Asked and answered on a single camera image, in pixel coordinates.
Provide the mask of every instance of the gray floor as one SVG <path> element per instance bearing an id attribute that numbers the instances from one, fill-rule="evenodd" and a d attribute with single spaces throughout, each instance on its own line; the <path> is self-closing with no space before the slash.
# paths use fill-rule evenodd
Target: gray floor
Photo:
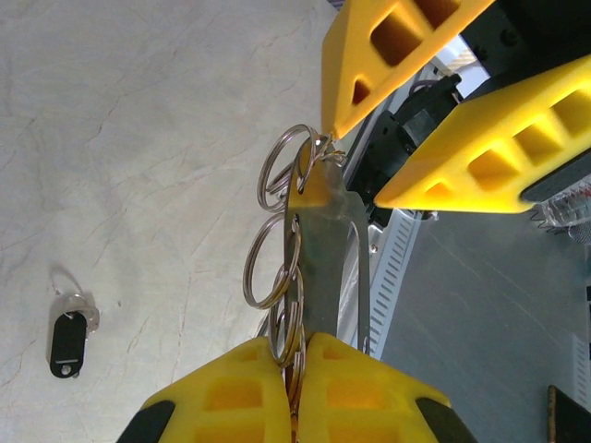
<path id="1" fill-rule="evenodd" d="M 573 391 L 584 250 L 527 214 L 421 228 L 382 360 L 437 387 L 479 442 L 546 441 L 546 389 Z"/>

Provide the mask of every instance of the gray surface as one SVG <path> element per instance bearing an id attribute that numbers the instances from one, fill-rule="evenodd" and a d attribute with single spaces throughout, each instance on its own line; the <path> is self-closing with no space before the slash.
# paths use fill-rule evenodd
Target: gray surface
<path id="1" fill-rule="evenodd" d="M 573 389 L 585 263 L 526 214 L 421 227 L 382 360 L 445 392 L 479 442 L 546 441 L 546 389 Z"/>

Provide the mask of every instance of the white floor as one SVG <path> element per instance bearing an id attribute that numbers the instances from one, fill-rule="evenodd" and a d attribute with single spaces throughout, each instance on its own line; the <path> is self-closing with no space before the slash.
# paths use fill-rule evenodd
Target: white floor
<path id="1" fill-rule="evenodd" d="M 252 336 L 259 168 L 287 127 L 320 125 L 334 15 L 325 0 L 0 2 L 0 441 L 115 441 L 152 393 Z M 73 280 L 102 324 L 62 380 L 48 319 Z"/>

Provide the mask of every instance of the yellow foam pad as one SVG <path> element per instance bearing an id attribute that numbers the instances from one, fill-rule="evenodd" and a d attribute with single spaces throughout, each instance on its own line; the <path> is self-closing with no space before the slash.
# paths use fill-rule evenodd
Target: yellow foam pad
<path id="1" fill-rule="evenodd" d="M 493 0 L 347 0 L 322 44 L 322 132 L 343 137 Z"/>
<path id="2" fill-rule="evenodd" d="M 443 394 L 316 333 L 308 346 L 299 405 L 300 443 L 438 443 L 416 406 Z"/>
<path id="3" fill-rule="evenodd" d="M 522 212 L 525 188 L 589 148 L 591 55 L 456 106 L 375 203 Z"/>
<path id="4" fill-rule="evenodd" d="M 247 341 L 149 398 L 173 401 L 159 443 L 288 443 L 285 386 L 269 339 Z"/>

